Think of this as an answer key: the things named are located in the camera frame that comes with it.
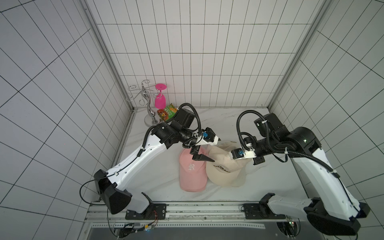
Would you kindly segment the pink cap back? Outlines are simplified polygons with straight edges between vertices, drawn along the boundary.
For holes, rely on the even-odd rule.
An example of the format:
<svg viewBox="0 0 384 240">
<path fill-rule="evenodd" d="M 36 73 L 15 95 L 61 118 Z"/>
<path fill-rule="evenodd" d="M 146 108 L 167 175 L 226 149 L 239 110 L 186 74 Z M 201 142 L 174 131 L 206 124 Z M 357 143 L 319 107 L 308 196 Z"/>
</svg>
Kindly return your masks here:
<svg viewBox="0 0 384 240">
<path fill-rule="evenodd" d="M 186 192 L 202 192 L 207 185 L 206 162 L 192 159 L 189 149 L 180 155 L 180 188 Z"/>
</svg>

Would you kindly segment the beige cap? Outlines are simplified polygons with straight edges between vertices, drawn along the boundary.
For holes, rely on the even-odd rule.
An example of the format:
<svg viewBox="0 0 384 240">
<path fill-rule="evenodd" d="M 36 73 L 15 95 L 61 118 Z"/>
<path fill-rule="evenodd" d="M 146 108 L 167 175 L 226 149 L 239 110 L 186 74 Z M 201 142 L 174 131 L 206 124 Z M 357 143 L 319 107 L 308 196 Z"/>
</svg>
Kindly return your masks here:
<svg viewBox="0 0 384 240">
<path fill-rule="evenodd" d="M 221 187 L 241 187 L 246 182 L 246 165 L 250 159 L 233 160 L 232 150 L 239 148 L 232 141 L 220 141 L 217 146 L 208 146 L 206 155 L 214 160 L 207 162 L 206 173 L 210 181 Z"/>
</svg>

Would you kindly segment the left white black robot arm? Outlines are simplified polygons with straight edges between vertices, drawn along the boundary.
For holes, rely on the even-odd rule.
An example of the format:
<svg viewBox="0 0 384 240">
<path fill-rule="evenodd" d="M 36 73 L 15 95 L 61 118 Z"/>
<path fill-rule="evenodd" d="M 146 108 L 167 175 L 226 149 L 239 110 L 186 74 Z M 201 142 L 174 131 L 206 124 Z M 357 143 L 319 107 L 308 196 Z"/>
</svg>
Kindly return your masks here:
<svg viewBox="0 0 384 240">
<path fill-rule="evenodd" d="M 182 104 L 174 117 L 151 126 L 144 140 L 133 153 L 121 163 L 107 171 L 99 170 L 94 174 L 97 192 L 112 214 L 124 210 L 147 219 L 155 212 L 155 204 L 143 193 L 129 190 L 130 183 L 145 166 L 172 145 L 182 143 L 189 149 L 194 161 L 212 162 L 213 159 L 200 153 L 202 146 L 217 145 L 220 138 L 211 128 L 202 128 L 197 110 L 189 103 Z"/>
</svg>

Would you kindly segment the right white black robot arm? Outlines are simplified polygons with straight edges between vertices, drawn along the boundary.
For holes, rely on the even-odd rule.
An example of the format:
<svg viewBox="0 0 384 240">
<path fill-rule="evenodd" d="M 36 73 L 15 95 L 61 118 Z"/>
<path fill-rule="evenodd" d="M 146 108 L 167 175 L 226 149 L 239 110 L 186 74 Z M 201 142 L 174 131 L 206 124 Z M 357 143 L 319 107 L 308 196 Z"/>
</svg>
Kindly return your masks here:
<svg viewBox="0 0 384 240">
<path fill-rule="evenodd" d="M 258 164 L 267 155 L 284 155 L 280 162 L 297 164 L 318 193 L 312 199 L 268 193 L 259 201 L 261 208 L 274 215 L 307 220 L 328 236 L 359 235 L 359 219 L 366 218 L 371 209 L 347 190 L 312 130 L 297 127 L 289 131 L 275 114 L 262 115 L 255 110 L 238 116 L 236 130 L 241 148 L 232 152 L 234 158 L 253 159 Z"/>
</svg>

